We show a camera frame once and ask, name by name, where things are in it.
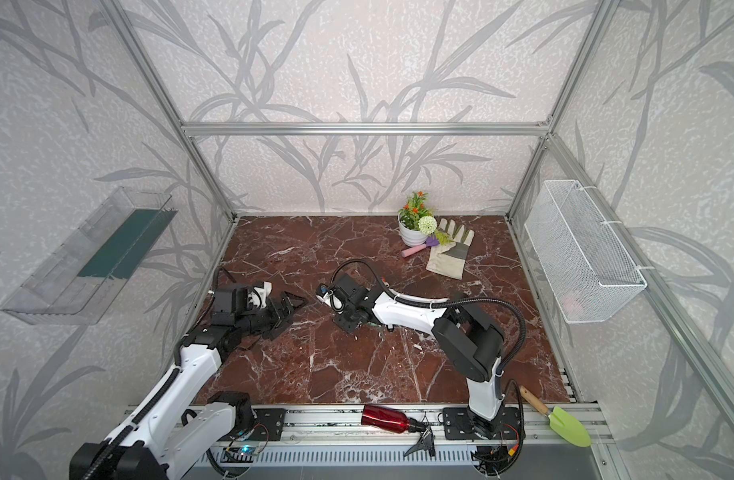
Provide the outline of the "green garden trowel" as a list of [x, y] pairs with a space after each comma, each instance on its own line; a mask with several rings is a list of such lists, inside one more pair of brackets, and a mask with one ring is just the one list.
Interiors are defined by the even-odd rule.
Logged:
[[581, 448], [590, 447], [591, 437], [581, 422], [561, 407], [549, 408], [526, 387], [520, 386], [521, 397], [548, 419], [550, 429], [568, 443]]

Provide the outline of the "white flower pot with plant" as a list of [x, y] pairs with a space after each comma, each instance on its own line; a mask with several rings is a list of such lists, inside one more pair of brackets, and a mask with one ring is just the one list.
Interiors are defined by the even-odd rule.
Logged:
[[438, 222], [426, 207], [426, 200], [425, 192], [413, 192], [398, 211], [400, 237], [408, 247], [424, 244], [437, 230]]

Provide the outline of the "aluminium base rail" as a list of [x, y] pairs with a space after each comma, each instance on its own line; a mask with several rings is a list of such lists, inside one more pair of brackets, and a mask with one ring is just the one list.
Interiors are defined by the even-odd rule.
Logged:
[[502, 432], [492, 439], [468, 433], [465, 410], [457, 405], [400, 405], [398, 411], [426, 422], [434, 449], [418, 446], [418, 433], [392, 433], [361, 422], [357, 404], [282, 404], [255, 407], [257, 427], [237, 440], [225, 437], [198, 449], [196, 464], [214, 459], [224, 469], [251, 467], [476, 467], [483, 457], [504, 449], [506, 460], [556, 466], [588, 460], [592, 468], [609, 464], [614, 442], [601, 410], [593, 404], [569, 404], [567, 410], [591, 435], [589, 447], [561, 438], [530, 406], [510, 405]]

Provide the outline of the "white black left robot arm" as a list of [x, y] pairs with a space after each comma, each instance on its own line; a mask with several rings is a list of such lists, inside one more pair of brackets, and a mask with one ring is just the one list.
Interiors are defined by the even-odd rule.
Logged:
[[251, 434], [257, 420], [243, 392], [219, 392], [185, 426], [179, 422], [245, 338], [277, 338], [308, 303], [271, 292], [268, 282], [216, 289], [202, 319], [176, 344], [167, 373], [103, 441], [79, 448], [70, 478], [180, 479], [219, 440]]

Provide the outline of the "red spray bottle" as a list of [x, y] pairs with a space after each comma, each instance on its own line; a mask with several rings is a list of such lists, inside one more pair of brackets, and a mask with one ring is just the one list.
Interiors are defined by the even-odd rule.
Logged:
[[425, 422], [410, 418], [402, 411], [374, 404], [364, 406], [361, 424], [397, 434], [422, 433], [427, 429]]

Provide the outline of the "clear plastic wall shelf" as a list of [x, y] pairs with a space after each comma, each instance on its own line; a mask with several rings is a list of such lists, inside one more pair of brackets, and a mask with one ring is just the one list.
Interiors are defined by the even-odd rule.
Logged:
[[178, 210], [169, 193], [117, 188], [0, 310], [30, 325], [94, 325]]

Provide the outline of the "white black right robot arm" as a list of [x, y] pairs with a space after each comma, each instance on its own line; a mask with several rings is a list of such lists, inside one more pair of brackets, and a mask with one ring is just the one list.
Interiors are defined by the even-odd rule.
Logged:
[[348, 333], [371, 323], [433, 336], [449, 362], [467, 379], [469, 416], [489, 422], [499, 413], [505, 398], [500, 385], [504, 335], [480, 306], [501, 306], [522, 321], [521, 313], [512, 304], [487, 297], [414, 297], [384, 284], [368, 289], [348, 275], [331, 285], [319, 285], [316, 296], [335, 312], [336, 324]]

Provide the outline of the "beige grey garden glove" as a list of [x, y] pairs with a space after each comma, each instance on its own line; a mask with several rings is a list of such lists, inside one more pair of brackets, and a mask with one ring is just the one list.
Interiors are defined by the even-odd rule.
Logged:
[[474, 231], [454, 220], [441, 219], [438, 231], [449, 238], [449, 242], [433, 246], [426, 269], [449, 278], [461, 280]]

